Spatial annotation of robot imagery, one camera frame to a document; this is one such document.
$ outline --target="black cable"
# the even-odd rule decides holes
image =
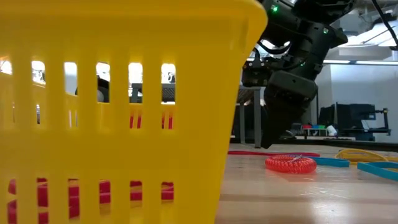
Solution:
[[[275,70],[288,70],[288,69],[293,69],[293,68],[297,68],[298,66],[301,66],[303,63],[305,63],[307,61],[307,59],[308,59],[308,55],[305,56],[305,58],[303,58],[303,60],[297,62],[296,64],[289,65],[289,66],[286,66],[286,67],[278,67],[278,66],[273,66],[273,65],[270,65],[270,64],[267,64],[266,66],[271,68],[271,69],[275,69]]]
[[[261,59],[260,51],[256,47],[253,48],[253,51],[255,52],[254,58]]]
[[[286,27],[283,27],[283,26],[281,26],[281,25],[279,25],[279,24],[274,24],[274,25],[279,26],[279,27],[282,28],[282,29],[288,30],[289,32],[292,32],[292,33],[294,33],[294,34],[297,35],[297,36],[301,36],[301,37],[303,37],[305,40],[307,40],[308,42],[310,42],[310,44],[313,44],[312,39],[311,39],[309,36],[305,35],[305,34],[301,34],[301,33],[296,32],[296,31],[294,31],[294,30],[290,30],[290,29],[288,29],[288,28],[286,28]],[[293,65],[289,65],[289,66],[287,66],[287,67],[278,67],[278,66],[273,66],[273,65],[270,65],[270,64],[267,64],[266,66],[269,67],[269,68],[271,68],[271,69],[275,69],[275,70],[288,70],[288,69],[293,69],[293,68],[297,68],[298,66],[301,66],[303,63],[305,63],[305,62],[307,61],[307,59],[308,59],[308,56],[309,56],[309,53],[308,53],[301,61],[299,61],[298,63],[293,64]]]
[[[371,24],[372,22],[367,21],[362,14],[358,14],[358,17],[362,19],[362,21],[364,21],[365,23]]]
[[[270,54],[283,54],[285,53],[289,47],[292,45],[292,43],[290,42],[288,44],[288,46],[283,47],[281,49],[269,49],[268,47],[266,47],[264,44],[262,44],[261,40],[259,42],[257,42],[257,44],[262,47],[266,52],[270,53]]]
[[[396,33],[394,30],[391,28],[390,24],[388,23],[387,19],[384,17],[384,13],[381,10],[379,4],[377,3],[376,0],[372,0],[373,6],[376,8],[377,12],[380,15],[381,21],[383,21],[384,25],[387,27],[387,30],[391,33],[392,38],[394,39],[394,42],[396,43],[396,47],[398,47],[398,39],[396,36]]]

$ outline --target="yellow plastic basket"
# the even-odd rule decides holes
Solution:
[[[8,222],[11,179],[18,224],[38,222],[38,177],[48,181],[50,224],[214,222],[241,66],[267,22],[260,4],[5,0],[0,21],[0,57],[12,64],[12,75],[0,74],[0,223]],[[32,60],[44,62],[45,86],[32,84]],[[96,102],[99,61],[111,67],[109,104]],[[78,97],[65,94],[64,62],[77,64]],[[143,104],[128,101],[130,62],[144,69]],[[163,63],[177,69],[173,106],[160,104]],[[211,81],[199,83],[202,75]],[[132,115],[141,117],[140,128],[137,119],[130,128]],[[171,129],[162,117],[173,118]],[[201,133],[211,138],[204,142]],[[73,221],[69,178],[80,188]],[[107,215],[100,180],[111,183]],[[131,180],[142,182],[137,208]],[[174,183],[167,206],[163,181]]]

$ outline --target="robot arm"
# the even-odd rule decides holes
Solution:
[[[266,86],[267,117],[262,118],[261,142],[264,148],[290,129],[314,99],[318,90],[315,79],[329,49],[348,41],[342,30],[330,24],[349,13],[356,2],[298,0],[291,4],[285,1],[260,1],[269,22],[258,42],[270,54],[285,54],[281,58],[260,58],[258,50],[254,49],[254,61],[243,65],[244,86]],[[268,49],[262,40],[282,48]]]

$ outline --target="ceiling light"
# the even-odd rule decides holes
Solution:
[[[343,44],[338,47],[340,48],[354,48],[354,47],[371,47],[376,46],[376,44]]]
[[[0,61],[0,72],[11,75],[12,67],[9,61]]]
[[[329,64],[348,64],[350,63],[349,60],[324,60],[323,63]]]
[[[111,66],[108,65],[107,63],[98,62],[96,65],[97,73],[106,73],[106,72],[109,73],[110,70],[111,70]]]
[[[44,71],[44,63],[41,61],[32,61],[32,69]]]
[[[63,64],[63,69],[66,75],[77,76],[77,64],[75,62],[65,62]]]
[[[398,62],[388,61],[357,61],[357,65],[398,65]]]
[[[264,44],[264,46],[268,47],[269,49],[273,49],[275,47],[275,45],[270,43],[268,40],[262,40],[261,43]]]

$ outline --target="red cable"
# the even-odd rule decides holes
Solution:
[[[311,158],[290,155],[271,156],[265,163],[267,169],[290,174],[306,174],[317,168],[317,163]]]
[[[165,129],[164,123],[165,123],[165,117],[164,117],[164,114],[163,114],[163,117],[162,117],[162,129]],[[138,117],[137,127],[133,127],[133,124],[134,124],[134,116],[130,116],[130,128],[141,128],[141,116]],[[169,126],[166,127],[166,129],[173,129],[173,116],[171,114],[169,116]]]
[[[314,152],[253,152],[253,151],[228,151],[228,155],[255,155],[255,156],[277,156],[277,155],[298,155],[298,156],[313,156],[320,157],[318,153]]]
[[[40,207],[48,207],[48,196],[47,196],[47,179],[38,178],[38,183],[43,183],[37,186],[37,205]],[[131,181],[130,187],[142,186],[140,181]],[[163,182],[161,191],[162,200],[173,200],[174,199],[174,184],[172,182]],[[12,179],[8,186],[8,191],[11,194],[16,194],[16,181]],[[99,203],[110,203],[111,202],[111,183],[107,180],[101,181],[99,183]],[[142,200],[141,190],[131,190],[130,191],[130,201],[140,201]],[[17,200],[13,200],[8,203],[8,223],[16,224],[17,222]],[[71,185],[69,186],[69,218],[79,216],[79,186]],[[48,212],[39,212],[39,224],[47,224],[49,222]]]

